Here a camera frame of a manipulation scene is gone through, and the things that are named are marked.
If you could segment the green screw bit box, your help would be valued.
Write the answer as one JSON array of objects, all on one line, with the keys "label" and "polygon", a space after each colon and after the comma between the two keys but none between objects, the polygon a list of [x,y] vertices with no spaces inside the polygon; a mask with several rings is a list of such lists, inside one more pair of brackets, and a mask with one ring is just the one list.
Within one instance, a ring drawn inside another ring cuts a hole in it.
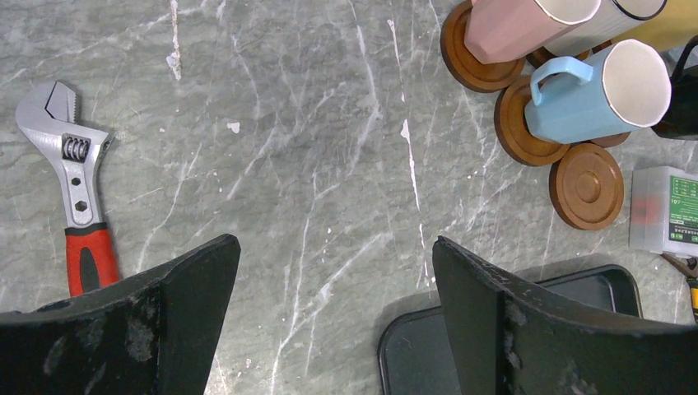
[{"label": "green screw bit box", "polygon": [[670,166],[634,170],[629,247],[697,256],[697,177]]}]

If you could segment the brown wooden coaster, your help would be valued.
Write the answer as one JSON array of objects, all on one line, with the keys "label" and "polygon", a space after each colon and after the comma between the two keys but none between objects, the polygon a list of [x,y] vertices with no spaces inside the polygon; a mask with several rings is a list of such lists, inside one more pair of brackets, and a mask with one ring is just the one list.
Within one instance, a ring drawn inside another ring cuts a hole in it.
[{"label": "brown wooden coaster", "polygon": [[627,138],[630,136],[630,134],[630,132],[624,132],[607,137],[598,137],[590,139],[589,142],[602,148],[610,148],[614,146],[619,146],[620,144],[625,142]]},{"label": "brown wooden coaster", "polygon": [[531,100],[530,77],[520,77],[505,88],[496,100],[494,125],[504,151],[522,165],[551,165],[562,158],[570,144],[548,142],[528,130],[524,108]]},{"label": "brown wooden coaster", "polygon": [[593,143],[571,147],[552,165],[549,193],[556,214],[578,230],[601,230],[617,218],[625,199],[619,165]]},{"label": "brown wooden coaster", "polygon": [[440,50],[451,75],[463,86],[480,93],[505,89],[522,74],[525,58],[505,63],[480,63],[464,44],[472,1],[463,1],[446,17],[440,32]]},{"label": "brown wooden coaster", "polygon": [[[583,53],[579,53],[575,55],[575,58],[578,60],[585,60],[590,54],[592,53],[591,50],[584,51]],[[544,63],[548,62],[549,60],[553,58],[558,58],[558,55],[555,55],[551,53],[549,50],[547,50],[544,47],[541,47],[539,49],[535,49],[531,53],[529,53],[526,56],[527,61],[534,67],[538,68],[541,67]]]}]

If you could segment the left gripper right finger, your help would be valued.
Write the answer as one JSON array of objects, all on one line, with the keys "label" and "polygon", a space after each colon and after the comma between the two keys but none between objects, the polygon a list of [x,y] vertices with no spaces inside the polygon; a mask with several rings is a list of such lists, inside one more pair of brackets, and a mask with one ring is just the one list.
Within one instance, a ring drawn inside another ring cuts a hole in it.
[{"label": "left gripper right finger", "polygon": [[694,394],[697,328],[565,298],[439,237],[433,268],[464,394]]}]

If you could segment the red handled adjustable wrench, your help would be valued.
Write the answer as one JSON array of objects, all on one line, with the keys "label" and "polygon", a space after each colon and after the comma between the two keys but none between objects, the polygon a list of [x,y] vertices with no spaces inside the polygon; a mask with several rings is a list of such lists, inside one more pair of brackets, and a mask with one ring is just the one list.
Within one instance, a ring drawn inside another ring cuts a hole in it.
[{"label": "red handled adjustable wrench", "polygon": [[71,296],[119,280],[117,258],[97,192],[100,163],[114,137],[77,123],[77,94],[59,81],[34,87],[16,107],[18,128],[52,165],[66,213]]}]

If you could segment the yellow mug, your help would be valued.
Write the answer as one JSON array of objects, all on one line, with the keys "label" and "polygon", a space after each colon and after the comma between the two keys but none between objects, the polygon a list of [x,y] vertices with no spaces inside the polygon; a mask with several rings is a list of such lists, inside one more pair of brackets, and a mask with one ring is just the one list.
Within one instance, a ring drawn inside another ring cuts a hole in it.
[{"label": "yellow mug", "polygon": [[634,39],[658,52],[685,45],[697,35],[697,0],[668,0],[653,19],[611,39],[612,43]]}]

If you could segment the black plastic tray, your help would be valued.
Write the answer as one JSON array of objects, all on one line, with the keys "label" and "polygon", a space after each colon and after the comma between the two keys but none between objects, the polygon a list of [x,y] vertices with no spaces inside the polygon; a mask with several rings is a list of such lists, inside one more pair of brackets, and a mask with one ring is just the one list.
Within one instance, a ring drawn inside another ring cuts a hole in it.
[{"label": "black plastic tray", "polygon": [[[641,318],[640,294],[632,274],[607,264],[541,280],[558,295],[614,313]],[[442,308],[403,314],[378,342],[378,366],[384,394],[460,394]]]}]

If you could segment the black handled cream mug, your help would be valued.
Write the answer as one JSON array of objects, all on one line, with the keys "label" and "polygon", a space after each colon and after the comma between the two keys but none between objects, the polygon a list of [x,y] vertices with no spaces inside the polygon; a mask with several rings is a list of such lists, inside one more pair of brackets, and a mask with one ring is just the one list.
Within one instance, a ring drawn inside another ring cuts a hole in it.
[{"label": "black handled cream mug", "polygon": [[666,114],[652,130],[662,138],[697,140],[697,65],[686,68],[691,51],[697,46],[692,37],[680,55],[670,76],[672,97]]}]

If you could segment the light blue mug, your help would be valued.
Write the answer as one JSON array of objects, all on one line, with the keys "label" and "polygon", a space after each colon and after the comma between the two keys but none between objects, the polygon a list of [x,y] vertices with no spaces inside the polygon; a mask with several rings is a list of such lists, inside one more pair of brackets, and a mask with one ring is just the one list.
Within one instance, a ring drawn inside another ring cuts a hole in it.
[{"label": "light blue mug", "polygon": [[530,91],[524,109],[529,132],[560,144],[652,127],[668,111],[672,96],[662,57],[636,39],[617,42],[584,61],[553,58],[533,72]]}]

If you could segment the pink mug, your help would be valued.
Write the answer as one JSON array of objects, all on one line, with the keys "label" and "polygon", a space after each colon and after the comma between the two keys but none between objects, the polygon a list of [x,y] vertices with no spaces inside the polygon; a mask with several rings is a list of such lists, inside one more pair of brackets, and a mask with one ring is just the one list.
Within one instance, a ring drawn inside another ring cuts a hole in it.
[{"label": "pink mug", "polygon": [[595,0],[482,0],[472,3],[463,43],[483,64],[505,63],[592,19]]}]

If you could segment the yellow handled pliers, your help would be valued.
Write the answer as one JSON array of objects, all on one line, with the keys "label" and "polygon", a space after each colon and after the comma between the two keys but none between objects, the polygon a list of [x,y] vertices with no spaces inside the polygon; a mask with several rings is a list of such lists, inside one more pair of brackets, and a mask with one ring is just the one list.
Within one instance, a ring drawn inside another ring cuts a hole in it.
[{"label": "yellow handled pliers", "polygon": [[669,253],[662,253],[661,257],[673,265],[686,278],[690,291],[693,319],[697,322],[697,258],[679,258]]}]

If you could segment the white ribbed mug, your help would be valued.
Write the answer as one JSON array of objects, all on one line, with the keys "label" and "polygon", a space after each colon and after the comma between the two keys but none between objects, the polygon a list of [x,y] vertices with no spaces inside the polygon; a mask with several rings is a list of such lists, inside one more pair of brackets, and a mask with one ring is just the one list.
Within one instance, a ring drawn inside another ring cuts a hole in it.
[{"label": "white ribbed mug", "polygon": [[593,18],[543,45],[552,55],[577,56],[656,17],[667,0],[603,0]]}]

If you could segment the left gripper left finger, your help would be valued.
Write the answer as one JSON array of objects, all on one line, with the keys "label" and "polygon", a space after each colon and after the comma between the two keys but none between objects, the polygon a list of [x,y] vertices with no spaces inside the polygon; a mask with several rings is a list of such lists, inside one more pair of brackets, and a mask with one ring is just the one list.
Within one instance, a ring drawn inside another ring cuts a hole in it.
[{"label": "left gripper left finger", "polygon": [[223,234],[103,289],[2,314],[2,393],[203,393],[240,252]]}]

